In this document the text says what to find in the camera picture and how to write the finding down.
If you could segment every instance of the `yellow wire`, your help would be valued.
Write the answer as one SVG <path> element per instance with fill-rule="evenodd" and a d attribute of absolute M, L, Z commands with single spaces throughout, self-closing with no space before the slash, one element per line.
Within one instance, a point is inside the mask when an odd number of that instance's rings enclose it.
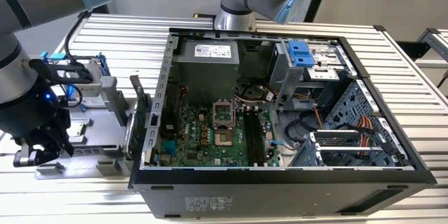
<path fill-rule="evenodd" d="M 370 122 L 370 126 L 371 126 L 371 130 L 374 129 L 374 125 L 372 125 L 372 121 L 371 119 L 366 116 L 368 122 Z M 368 146 L 368 143 L 370 143 L 370 138 L 367 139 L 367 142 L 366 142 L 366 147 Z"/>

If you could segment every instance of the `black cable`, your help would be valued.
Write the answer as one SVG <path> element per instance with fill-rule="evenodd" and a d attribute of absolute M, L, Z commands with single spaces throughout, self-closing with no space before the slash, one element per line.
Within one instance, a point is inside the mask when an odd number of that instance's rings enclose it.
<path fill-rule="evenodd" d="M 296 151 L 296 149 L 295 149 L 295 148 L 291 148 L 288 145 L 286 145 L 286 144 L 280 144 L 280 145 L 283 145 L 288 150 L 291 150 L 291 151 Z"/>
<path fill-rule="evenodd" d="M 68 34 L 66 36 L 66 40 L 64 40 L 64 51 L 66 51 L 66 55 L 67 55 L 67 58 L 71 60 L 71 63 L 76 63 L 78 61 L 75 60 L 72 54 L 70 53 L 70 48 L 68 48 L 68 43 L 71 41 L 71 38 L 72 38 L 72 35 L 76 31 L 76 28 L 79 27 L 79 25 L 82 24 L 82 21 L 83 19 L 90 15 L 90 12 L 86 11 L 83 13 L 80 13 L 79 17 L 78 17 L 78 20 L 72 26 L 72 28 L 70 29 L 68 31 Z"/>
<path fill-rule="evenodd" d="M 298 138 L 290 135 L 290 128 L 299 122 L 298 120 L 292 120 L 284 128 L 286 142 L 288 142 L 291 146 L 294 146 L 294 143 L 303 143 L 306 141 L 306 138 Z"/>
<path fill-rule="evenodd" d="M 440 80 L 440 82 L 439 82 L 439 84 L 438 84 L 438 88 L 442 87 L 443 83 L 446 82 L 446 79 L 447 79 L 447 77 L 442 78 L 442 80 Z"/>
<path fill-rule="evenodd" d="M 304 121 L 303 119 L 310 116 L 311 114 L 315 114 L 315 111 L 314 110 L 307 110 L 304 112 L 300 113 L 299 115 L 299 119 L 298 119 L 298 122 L 300 123 L 300 126 L 304 127 L 306 130 L 308 130 L 310 132 L 311 131 L 316 131 L 318 128 L 310 126 Z"/>
<path fill-rule="evenodd" d="M 64 91 L 64 94 L 66 94 L 66 96 L 67 96 L 67 100 L 70 100 L 71 97 L 70 97 L 70 95 L 68 95 L 66 89 L 63 88 L 63 85 L 62 85 L 62 84 L 59 84 L 59 85 L 60 85 L 60 87 L 62 87 L 62 89 L 63 89 L 63 91 Z M 83 103 L 83 98 L 84 98 L 84 96 L 83 96 L 83 92 L 82 92 L 82 90 L 79 89 L 79 87 L 76 87 L 76 86 L 72 85 L 72 84 L 70 84 L 68 86 L 71 86 L 71 87 L 76 90 L 76 92 L 78 92 L 78 94 L 79 94 L 79 101 L 78 101 L 76 104 L 72 105 L 72 106 L 56 106 L 54 103 L 51 103 L 58 109 L 70 109 L 70 108 L 75 108 L 75 107 L 80 106 L 80 104 Z"/>

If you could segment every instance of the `green circuit board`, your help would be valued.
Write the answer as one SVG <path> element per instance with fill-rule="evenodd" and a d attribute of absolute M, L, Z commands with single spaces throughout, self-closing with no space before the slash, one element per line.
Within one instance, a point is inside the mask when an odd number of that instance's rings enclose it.
<path fill-rule="evenodd" d="M 262 130 L 272 132 L 270 114 L 260 111 Z M 171 155 L 170 166 L 251 166 L 247 158 L 243 110 L 235 112 L 235 127 L 214 127 L 212 107 L 187 107 L 183 109 L 180 135 L 176 140 L 176 154 Z M 267 133 L 262 132 L 266 154 Z M 268 166 L 279 166 L 276 147 L 271 148 L 274 156 L 267 158 Z"/>

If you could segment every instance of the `blue plastic clip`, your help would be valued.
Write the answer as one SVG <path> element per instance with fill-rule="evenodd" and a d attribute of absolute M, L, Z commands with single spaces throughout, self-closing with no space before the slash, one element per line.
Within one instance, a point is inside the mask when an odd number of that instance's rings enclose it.
<path fill-rule="evenodd" d="M 64 52 L 54 53 L 51 54 L 50 58 L 51 60 L 66 60 L 67 54 Z"/>
<path fill-rule="evenodd" d="M 279 145 L 284 145 L 284 142 L 270 139 L 270 144 L 279 144 Z"/>
<path fill-rule="evenodd" d="M 296 67 L 315 66 L 315 59 L 304 41 L 288 40 L 288 51 L 294 58 Z"/>
<path fill-rule="evenodd" d="M 40 59 L 44 61 L 46 64 L 48 64 L 48 52 L 42 52 L 40 53 Z"/>
<path fill-rule="evenodd" d="M 102 52 L 99 53 L 99 55 L 96 56 L 98 59 L 100 60 L 100 64 L 102 64 L 102 72 L 104 76 L 111 76 L 111 71 L 110 71 L 110 67 L 107 65 L 107 60 L 106 60 L 106 56 L 102 54 Z"/>

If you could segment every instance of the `white label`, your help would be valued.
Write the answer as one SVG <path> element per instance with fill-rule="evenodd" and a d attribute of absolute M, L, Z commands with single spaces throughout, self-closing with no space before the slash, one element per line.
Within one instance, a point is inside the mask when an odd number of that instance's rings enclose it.
<path fill-rule="evenodd" d="M 274 98 L 274 93 L 270 92 L 268 95 L 266 96 L 266 99 L 271 102 Z"/>
<path fill-rule="evenodd" d="M 196 45 L 195 57 L 232 58 L 231 46 Z"/>
<path fill-rule="evenodd" d="M 187 211 L 230 211 L 234 197 L 186 197 Z"/>

